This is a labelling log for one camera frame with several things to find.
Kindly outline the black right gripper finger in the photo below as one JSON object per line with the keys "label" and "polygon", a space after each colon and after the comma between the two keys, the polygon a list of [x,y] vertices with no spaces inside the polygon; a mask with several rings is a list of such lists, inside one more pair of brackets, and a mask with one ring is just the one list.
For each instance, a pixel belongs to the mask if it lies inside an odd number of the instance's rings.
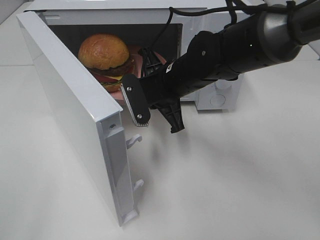
{"label": "black right gripper finger", "polygon": [[141,48],[138,54],[142,57],[140,77],[147,77],[162,66],[161,60],[149,48]]}
{"label": "black right gripper finger", "polygon": [[157,109],[170,124],[170,132],[172,134],[182,131],[185,128],[179,98],[159,103]]}

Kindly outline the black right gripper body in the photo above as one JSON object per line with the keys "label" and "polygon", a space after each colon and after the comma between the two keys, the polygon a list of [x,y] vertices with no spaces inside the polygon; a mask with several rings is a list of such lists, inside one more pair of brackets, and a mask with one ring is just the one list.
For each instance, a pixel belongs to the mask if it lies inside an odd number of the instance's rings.
{"label": "black right gripper body", "polygon": [[235,81],[238,74],[224,62],[222,36],[200,31],[187,52],[140,80],[148,106],[180,99],[217,81]]}

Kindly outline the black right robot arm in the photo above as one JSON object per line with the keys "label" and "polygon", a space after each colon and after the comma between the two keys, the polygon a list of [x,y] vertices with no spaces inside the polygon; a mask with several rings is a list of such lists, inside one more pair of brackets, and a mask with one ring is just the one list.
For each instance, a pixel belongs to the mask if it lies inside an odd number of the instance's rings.
{"label": "black right robot arm", "polygon": [[261,11],[221,30],[200,31],[187,52],[140,84],[146,103],[134,117],[145,126],[157,109],[171,125],[184,128],[180,99],[218,81],[235,81],[240,74],[292,61],[301,48],[320,38],[320,3],[289,2],[280,13]]}

